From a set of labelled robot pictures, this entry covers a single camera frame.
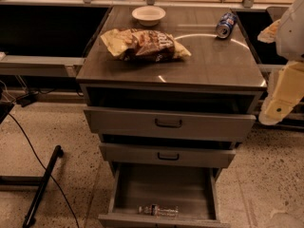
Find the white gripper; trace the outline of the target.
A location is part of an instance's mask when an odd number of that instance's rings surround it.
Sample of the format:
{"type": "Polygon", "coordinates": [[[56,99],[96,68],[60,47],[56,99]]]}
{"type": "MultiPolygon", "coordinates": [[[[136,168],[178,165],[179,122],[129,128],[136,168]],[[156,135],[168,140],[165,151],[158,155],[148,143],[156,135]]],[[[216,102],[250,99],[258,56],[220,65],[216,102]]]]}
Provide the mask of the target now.
{"type": "Polygon", "coordinates": [[[257,36],[259,42],[275,41],[279,56],[290,60],[269,76],[267,93],[258,120],[275,125],[287,117],[304,98],[304,0],[295,0],[283,13],[257,36]]]}

